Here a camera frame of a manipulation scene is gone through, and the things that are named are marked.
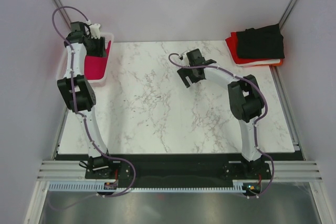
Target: wall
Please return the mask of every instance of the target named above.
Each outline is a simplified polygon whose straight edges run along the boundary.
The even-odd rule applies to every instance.
[[[51,0],[0,0],[0,223],[22,223],[64,107]],[[61,31],[66,28],[58,19]]]
[[[224,40],[231,31],[275,24],[290,0],[62,1],[103,24],[116,41],[174,41]]]
[[[308,158],[336,209],[336,0],[299,0],[287,20],[280,75]]]

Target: folded cloth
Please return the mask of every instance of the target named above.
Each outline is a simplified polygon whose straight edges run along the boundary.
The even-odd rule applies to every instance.
[[[237,32],[240,59],[283,59],[284,37],[279,24]]]
[[[240,59],[237,55],[237,44],[238,38],[236,32],[231,33],[231,37],[226,40],[227,47],[230,50],[233,61],[236,65],[240,67],[250,67],[256,65],[272,65],[280,66],[282,64],[282,59]]]

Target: white marble surface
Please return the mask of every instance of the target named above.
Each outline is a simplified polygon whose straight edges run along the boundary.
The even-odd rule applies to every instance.
[[[106,85],[94,87],[97,121],[109,152],[241,151],[239,123],[230,112],[227,91],[207,80],[187,89],[178,68],[168,61],[171,52],[195,48],[237,75],[257,78],[269,104],[269,113],[258,126],[259,146],[266,152],[293,152],[270,69],[235,66],[224,41],[113,44]],[[85,133],[70,112],[59,154],[82,153],[87,153]]]

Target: black folded cloth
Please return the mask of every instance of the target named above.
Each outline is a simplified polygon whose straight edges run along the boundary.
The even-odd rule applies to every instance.
[[[283,59],[284,37],[279,24],[237,32],[237,54],[241,59]]]

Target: gray floor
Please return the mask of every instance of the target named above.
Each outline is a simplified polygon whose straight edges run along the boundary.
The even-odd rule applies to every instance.
[[[92,193],[50,195],[55,207],[65,207]],[[260,199],[233,194],[130,193],[118,198],[93,197],[65,211],[45,207],[47,224],[203,224],[321,223],[308,185],[273,184]]]

